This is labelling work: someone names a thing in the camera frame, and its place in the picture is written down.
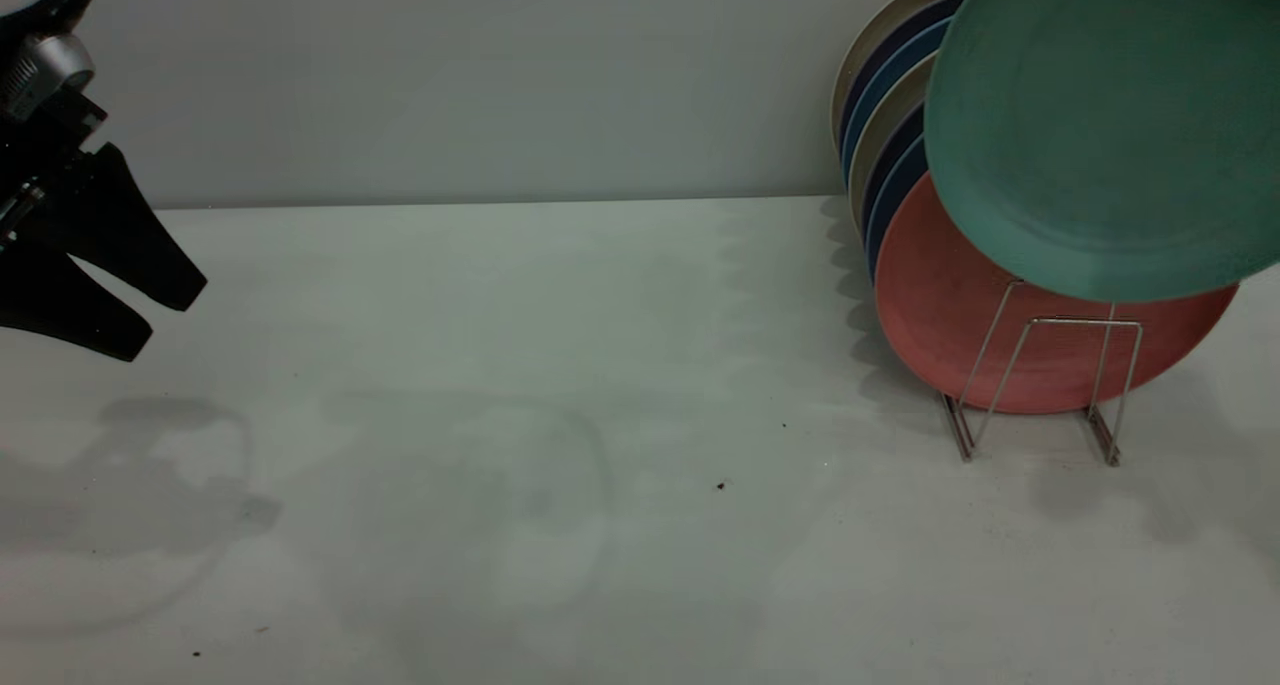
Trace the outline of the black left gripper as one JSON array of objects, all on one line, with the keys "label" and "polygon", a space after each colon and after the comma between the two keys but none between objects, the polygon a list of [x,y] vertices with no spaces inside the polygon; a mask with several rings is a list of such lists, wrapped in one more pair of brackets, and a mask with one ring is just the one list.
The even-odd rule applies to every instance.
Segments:
[{"label": "black left gripper", "polygon": [[[3,115],[1,325],[131,362],[154,334],[148,321],[68,255],[180,312],[209,280],[160,223],[122,149],[82,149],[105,120],[74,91],[58,91],[23,123]],[[52,248],[18,239],[31,215]]]}]

